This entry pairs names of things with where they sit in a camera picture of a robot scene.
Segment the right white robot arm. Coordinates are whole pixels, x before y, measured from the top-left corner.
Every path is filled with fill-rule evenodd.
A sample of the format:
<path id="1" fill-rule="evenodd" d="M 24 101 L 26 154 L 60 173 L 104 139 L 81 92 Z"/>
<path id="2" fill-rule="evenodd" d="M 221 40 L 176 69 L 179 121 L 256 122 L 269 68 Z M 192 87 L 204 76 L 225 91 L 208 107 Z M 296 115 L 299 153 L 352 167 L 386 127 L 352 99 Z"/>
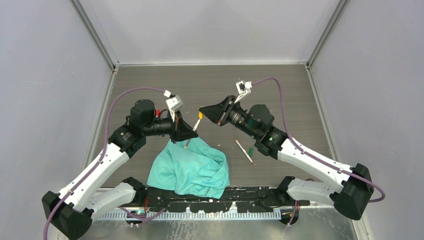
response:
<path id="1" fill-rule="evenodd" d="M 333 206 L 340 214 L 360 220 L 374 193 L 369 169 L 358 163 L 352 167 L 322 156 L 301 145 L 273 125 L 275 117 L 264 104 L 244 110 L 234 95 L 222 102 L 199 108 L 199 112 L 217 126 L 231 124 L 255 140 L 264 156 L 294 165 L 317 181 L 285 176 L 276 190 L 283 205 L 311 201 Z"/>

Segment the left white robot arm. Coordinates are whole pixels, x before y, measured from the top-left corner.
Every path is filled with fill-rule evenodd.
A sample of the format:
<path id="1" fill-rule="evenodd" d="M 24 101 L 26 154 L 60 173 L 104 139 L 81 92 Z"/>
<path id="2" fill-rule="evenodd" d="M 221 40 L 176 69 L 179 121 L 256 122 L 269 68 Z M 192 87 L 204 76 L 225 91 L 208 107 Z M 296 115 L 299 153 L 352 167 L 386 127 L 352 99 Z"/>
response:
<path id="1" fill-rule="evenodd" d="M 125 123 L 111 134 L 106 146 L 87 168 L 59 192 L 48 191 L 42 197 L 48 224 L 55 226 L 69 240 L 78 240 L 102 215 L 122 205 L 138 207 L 147 201 L 145 185 L 133 177 L 124 179 L 104 193 L 96 195 L 96 192 L 112 173 L 146 144 L 147 137 L 168 135 L 172 143 L 198 137 L 183 120 L 181 98 L 172 95 L 165 102 L 169 116 L 161 118 L 151 100 L 138 100 Z"/>

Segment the yellow-tipped white pen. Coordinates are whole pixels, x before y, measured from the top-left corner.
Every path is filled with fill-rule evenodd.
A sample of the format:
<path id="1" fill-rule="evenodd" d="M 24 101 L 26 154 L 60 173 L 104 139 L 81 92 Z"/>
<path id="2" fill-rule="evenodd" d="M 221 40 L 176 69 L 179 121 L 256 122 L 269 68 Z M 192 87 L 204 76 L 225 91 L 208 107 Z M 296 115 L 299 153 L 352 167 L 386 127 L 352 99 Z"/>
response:
<path id="1" fill-rule="evenodd" d="M 247 157 L 247 159 L 254 164 L 251 156 L 247 153 L 247 151 L 243 148 L 243 146 L 241 145 L 241 143 L 236 139 L 235 140 L 236 144 L 238 145 L 238 147 L 241 149 L 241 151 L 243 152 L 243 154 Z"/>

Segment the teal cloth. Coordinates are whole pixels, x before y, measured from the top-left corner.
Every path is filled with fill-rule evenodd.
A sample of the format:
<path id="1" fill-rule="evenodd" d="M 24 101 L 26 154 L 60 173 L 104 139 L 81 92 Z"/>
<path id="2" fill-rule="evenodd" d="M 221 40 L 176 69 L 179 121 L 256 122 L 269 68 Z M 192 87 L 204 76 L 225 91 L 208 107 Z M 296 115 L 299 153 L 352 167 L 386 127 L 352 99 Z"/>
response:
<path id="1" fill-rule="evenodd" d="M 230 186 L 226 155 L 201 138 L 169 141 L 151 166 L 147 185 L 178 195 L 219 199 Z"/>

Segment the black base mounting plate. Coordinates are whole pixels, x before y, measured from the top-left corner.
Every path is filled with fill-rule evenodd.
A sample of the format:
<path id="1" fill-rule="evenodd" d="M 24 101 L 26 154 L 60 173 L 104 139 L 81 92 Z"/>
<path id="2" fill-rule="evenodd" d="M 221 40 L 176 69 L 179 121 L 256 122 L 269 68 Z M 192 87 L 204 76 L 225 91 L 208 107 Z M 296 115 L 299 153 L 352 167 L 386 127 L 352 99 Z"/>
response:
<path id="1" fill-rule="evenodd" d="M 237 213 L 267 213 L 274 209 L 289 207 L 295 201 L 285 199 L 275 187 L 269 186 L 230 186 L 220 198 L 200 197 L 192 194 L 180 195 L 171 190 L 147 187 L 146 196 L 123 206 L 127 208 L 148 208 L 152 212 L 166 209 L 169 213 L 226 213 L 235 205 Z"/>

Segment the slotted aluminium rail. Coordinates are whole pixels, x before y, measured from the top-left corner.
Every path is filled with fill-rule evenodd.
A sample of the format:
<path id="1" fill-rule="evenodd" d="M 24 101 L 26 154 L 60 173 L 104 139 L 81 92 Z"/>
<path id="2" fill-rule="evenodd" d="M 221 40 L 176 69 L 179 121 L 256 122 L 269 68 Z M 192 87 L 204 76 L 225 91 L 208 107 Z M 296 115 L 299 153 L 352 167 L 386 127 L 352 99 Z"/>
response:
<path id="1" fill-rule="evenodd" d="M 281 212 L 274 210 L 272 212 L 237 212 L 236 209 L 230 209 L 227 212 L 164 212 L 155 217 L 153 221 L 236 221 L 236 220 L 279 220 Z M 97 219 L 98 221 L 140 221 L 137 218 L 130 217 L 126 212 L 117 209 L 108 212 Z"/>

